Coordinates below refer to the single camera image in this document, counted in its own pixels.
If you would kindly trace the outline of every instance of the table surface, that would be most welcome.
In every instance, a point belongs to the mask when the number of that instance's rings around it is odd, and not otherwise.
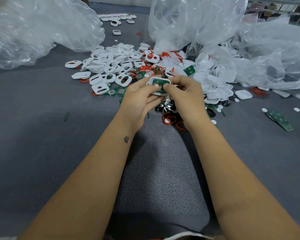
[[[118,28],[104,22],[104,46],[153,45],[149,9],[91,3],[97,13],[135,14]],[[119,29],[121,36],[112,35]],[[64,64],[83,60],[58,45],[34,66],[0,70],[0,237],[16,236],[56,192],[115,116],[119,98],[94,97]],[[300,225],[300,99],[268,92],[224,109],[214,120],[238,156]],[[286,132],[261,108],[282,113]],[[168,237],[218,229],[204,173],[188,132],[151,111],[136,134],[108,233],[116,239]]]

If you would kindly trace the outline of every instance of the gray work surface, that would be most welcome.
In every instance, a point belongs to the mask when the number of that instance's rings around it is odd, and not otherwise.
[[[104,22],[104,46],[151,43],[149,9],[91,4],[98,14],[135,14],[135,24]],[[121,36],[112,35],[113,29]],[[64,64],[83,60],[58,45],[29,67],[0,70],[0,237],[16,236],[84,159],[119,108],[118,97],[92,96]],[[300,99],[268,92],[217,113],[214,120],[238,156],[300,225]],[[261,108],[282,113],[286,132]],[[136,134],[108,227],[116,239],[212,233],[216,219],[208,186],[188,132],[164,125],[151,111]]]

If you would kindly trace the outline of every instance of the person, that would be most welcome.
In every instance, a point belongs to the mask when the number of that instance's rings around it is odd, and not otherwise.
[[[200,84],[185,76],[170,80],[172,85],[165,84],[164,89],[174,99],[194,140],[224,237],[300,240],[299,226],[207,116]],[[164,100],[152,94],[159,87],[146,86],[148,81],[149,78],[144,78],[127,88],[120,109],[96,145],[19,240],[103,238],[131,142],[146,114]]]

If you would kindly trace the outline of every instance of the left arm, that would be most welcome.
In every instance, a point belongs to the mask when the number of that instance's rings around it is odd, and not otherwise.
[[[96,145],[43,207],[18,240],[103,238],[135,133],[164,97],[149,78],[132,84],[120,109]]]

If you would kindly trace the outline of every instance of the black wrist tattoo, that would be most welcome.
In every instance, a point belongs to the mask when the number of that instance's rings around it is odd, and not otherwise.
[[[125,143],[128,143],[128,140],[129,140],[129,137],[126,136],[126,137],[124,138],[124,142],[125,142]]]

